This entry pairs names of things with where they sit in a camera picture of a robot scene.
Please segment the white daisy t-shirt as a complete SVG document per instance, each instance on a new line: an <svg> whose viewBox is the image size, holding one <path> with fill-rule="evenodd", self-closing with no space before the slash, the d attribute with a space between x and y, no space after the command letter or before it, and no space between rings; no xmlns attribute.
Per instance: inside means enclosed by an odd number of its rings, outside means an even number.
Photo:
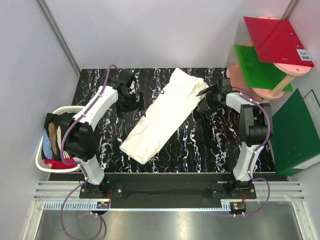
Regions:
<svg viewBox="0 0 320 240"><path fill-rule="evenodd" d="M204 98L209 86L203 78L176 68L164 93L148 107L119 149L140 164L154 157Z"/></svg>

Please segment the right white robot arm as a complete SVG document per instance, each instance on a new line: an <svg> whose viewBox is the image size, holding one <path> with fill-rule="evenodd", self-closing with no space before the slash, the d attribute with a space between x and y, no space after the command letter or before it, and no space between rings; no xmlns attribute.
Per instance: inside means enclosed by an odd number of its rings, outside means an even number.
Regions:
<svg viewBox="0 0 320 240"><path fill-rule="evenodd" d="M258 103L242 92L235 92L229 83L201 90L197 96L205 96L212 106L225 105L239 113L238 137L241 141L240 154L225 191L232 198L239 198L251 191L253 172L257 159L273 136L271 107L268 103Z"/></svg>

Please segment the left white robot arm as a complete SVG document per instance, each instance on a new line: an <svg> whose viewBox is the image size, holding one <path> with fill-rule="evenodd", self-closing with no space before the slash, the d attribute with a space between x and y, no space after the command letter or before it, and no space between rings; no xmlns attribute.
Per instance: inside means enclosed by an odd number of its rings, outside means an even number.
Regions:
<svg viewBox="0 0 320 240"><path fill-rule="evenodd" d="M95 129L105 112L116 106L116 115L140 112L146 114L144 94L135 93L137 80L130 72L108 77L89 103L73 117L61 120L61 153L68 153L84 174L84 192L103 198L108 193L108 181L100 168L96 154L98 142Z"/></svg>

